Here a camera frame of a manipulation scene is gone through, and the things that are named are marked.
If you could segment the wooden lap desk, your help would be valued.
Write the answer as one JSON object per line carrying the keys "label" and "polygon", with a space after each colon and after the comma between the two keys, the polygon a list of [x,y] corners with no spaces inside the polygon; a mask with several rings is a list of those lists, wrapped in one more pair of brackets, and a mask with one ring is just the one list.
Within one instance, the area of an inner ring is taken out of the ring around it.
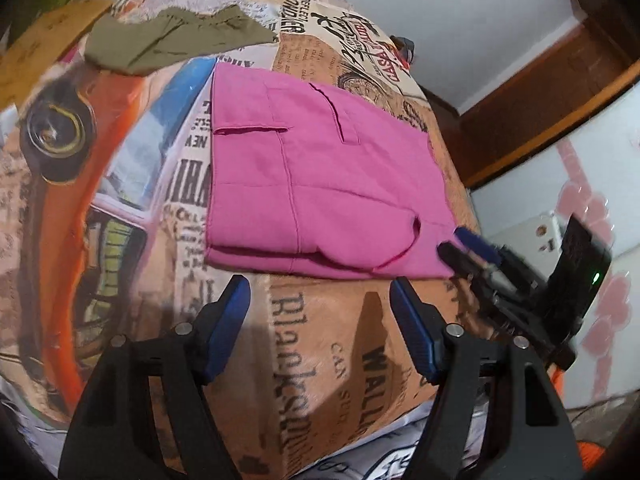
{"label": "wooden lap desk", "polygon": [[37,18],[1,58],[2,110],[20,108],[42,74],[111,6],[111,0],[76,0]]}

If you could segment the olive green garment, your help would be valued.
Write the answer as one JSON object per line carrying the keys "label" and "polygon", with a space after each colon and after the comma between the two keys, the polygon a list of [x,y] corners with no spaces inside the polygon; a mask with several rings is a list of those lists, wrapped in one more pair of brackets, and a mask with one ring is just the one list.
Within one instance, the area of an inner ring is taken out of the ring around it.
{"label": "olive green garment", "polygon": [[104,70],[144,76],[190,58],[276,40],[272,30],[239,6],[227,6],[214,14],[168,8],[140,23],[102,16],[87,37],[84,58]]}

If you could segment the newspaper print bedspread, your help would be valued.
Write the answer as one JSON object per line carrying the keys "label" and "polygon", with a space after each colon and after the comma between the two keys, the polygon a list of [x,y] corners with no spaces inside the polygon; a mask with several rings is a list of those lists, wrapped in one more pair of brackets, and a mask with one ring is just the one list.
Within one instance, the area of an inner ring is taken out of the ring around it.
{"label": "newspaper print bedspread", "polygon": [[[89,29],[40,77],[1,142],[1,409],[49,476],[81,389],[111,339],[150,339],[217,299],[205,260],[210,80],[218,62],[352,92],[427,134],[457,222],[475,222],[430,101],[390,36],[346,0],[111,0],[161,10],[239,6],[272,44],[143,77],[85,60]],[[396,477],[435,390],[414,370],[386,281],[248,276],[252,304],[206,389],[242,475],[283,479],[343,448]]]}

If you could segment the pink pants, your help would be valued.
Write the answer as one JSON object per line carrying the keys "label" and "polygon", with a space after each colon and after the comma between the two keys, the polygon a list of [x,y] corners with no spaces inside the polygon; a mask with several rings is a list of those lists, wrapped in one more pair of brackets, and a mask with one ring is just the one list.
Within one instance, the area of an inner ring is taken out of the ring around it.
{"label": "pink pants", "polygon": [[345,90],[228,63],[212,79],[212,266],[446,278],[457,222],[423,131]]}

